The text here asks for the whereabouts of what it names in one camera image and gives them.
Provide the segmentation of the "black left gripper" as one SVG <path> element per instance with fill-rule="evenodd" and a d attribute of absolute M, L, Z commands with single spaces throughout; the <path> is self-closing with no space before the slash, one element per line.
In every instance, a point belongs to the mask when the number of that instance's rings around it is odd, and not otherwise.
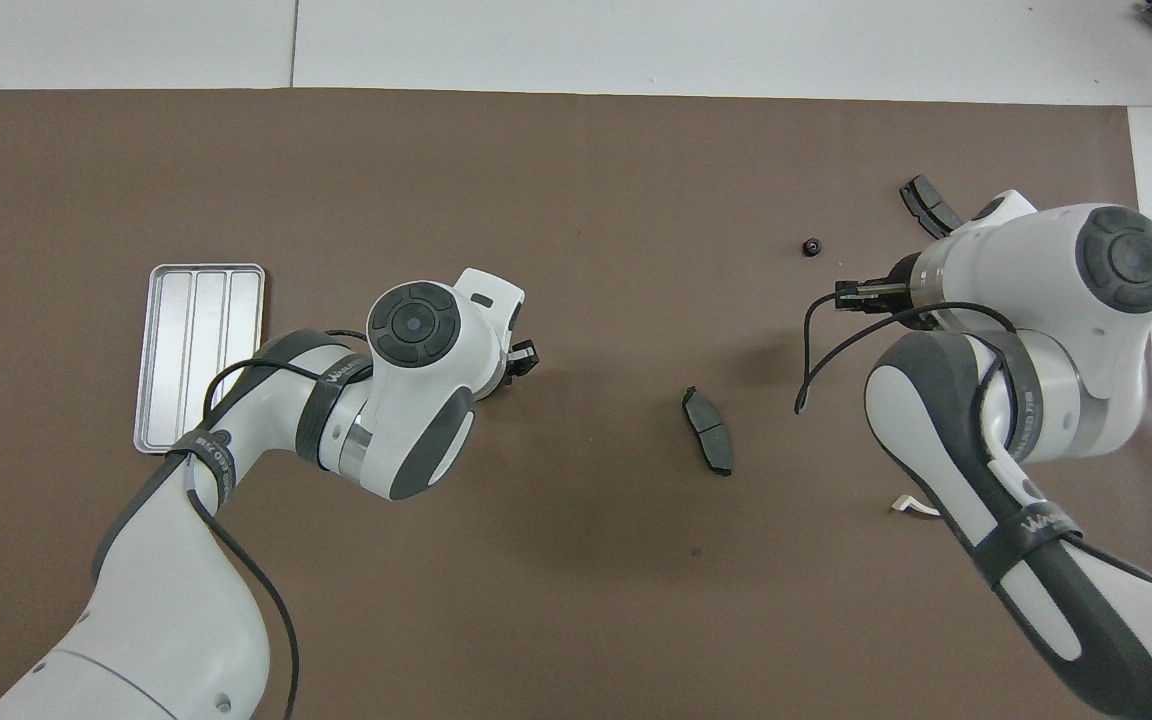
<path fill-rule="evenodd" d="M 498 357 L 498 363 L 495 365 L 494 372 L 488 377 L 488 381 L 482 387 L 482 397 L 488 397 L 493 393 L 507 382 L 509 376 L 509 367 L 511 367 L 511 361 L 509 361 L 509 347 L 506 346 L 505 350 L 500 353 Z M 526 376 L 539 364 L 538 351 L 536 351 L 535 342 L 531 340 L 524 340 L 515 344 L 515 377 Z"/>

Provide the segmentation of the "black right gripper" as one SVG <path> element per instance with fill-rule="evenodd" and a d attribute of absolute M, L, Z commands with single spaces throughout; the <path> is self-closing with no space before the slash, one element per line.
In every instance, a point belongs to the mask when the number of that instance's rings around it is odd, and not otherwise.
<path fill-rule="evenodd" d="M 914 270 L 920 259 L 919 252 L 911 252 L 892 265 L 884 281 L 836 281 L 835 295 L 841 300 L 841 310 L 846 313 L 864 314 L 900 314 L 914 310 Z M 867 300 L 890 295 L 888 300 Z M 929 314 L 909 314 L 900 323 L 904 327 L 933 327 L 934 318 Z"/>

